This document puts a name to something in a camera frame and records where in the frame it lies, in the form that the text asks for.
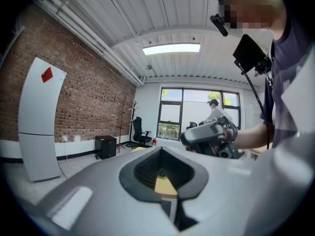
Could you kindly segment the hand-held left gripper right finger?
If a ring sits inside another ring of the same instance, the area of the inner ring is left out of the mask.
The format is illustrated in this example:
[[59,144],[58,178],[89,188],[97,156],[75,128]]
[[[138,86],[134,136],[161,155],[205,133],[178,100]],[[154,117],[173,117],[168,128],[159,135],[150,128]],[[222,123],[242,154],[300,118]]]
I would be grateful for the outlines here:
[[172,151],[202,165],[209,179],[197,198],[183,202],[186,216],[196,224],[180,231],[158,219],[159,236],[273,235],[312,184],[312,150],[306,146],[279,146],[256,161]]

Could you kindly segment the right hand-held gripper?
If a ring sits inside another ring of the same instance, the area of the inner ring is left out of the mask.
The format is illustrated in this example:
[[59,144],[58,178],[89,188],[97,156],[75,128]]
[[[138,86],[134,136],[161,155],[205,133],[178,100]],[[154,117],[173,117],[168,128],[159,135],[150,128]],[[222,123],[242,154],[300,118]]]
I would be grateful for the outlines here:
[[[231,129],[234,134],[229,142],[223,140],[223,130]],[[245,153],[235,145],[238,128],[227,117],[214,118],[202,125],[192,127],[180,134],[181,143],[199,154],[228,159],[239,159]]]

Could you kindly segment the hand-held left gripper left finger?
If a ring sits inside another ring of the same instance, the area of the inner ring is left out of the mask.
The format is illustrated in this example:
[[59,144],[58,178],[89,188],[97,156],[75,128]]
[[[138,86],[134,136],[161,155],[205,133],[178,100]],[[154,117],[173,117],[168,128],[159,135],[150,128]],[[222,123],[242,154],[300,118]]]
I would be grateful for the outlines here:
[[23,209],[46,236],[176,236],[160,203],[135,199],[122,187],[122,167],[151,149],[97,161]]

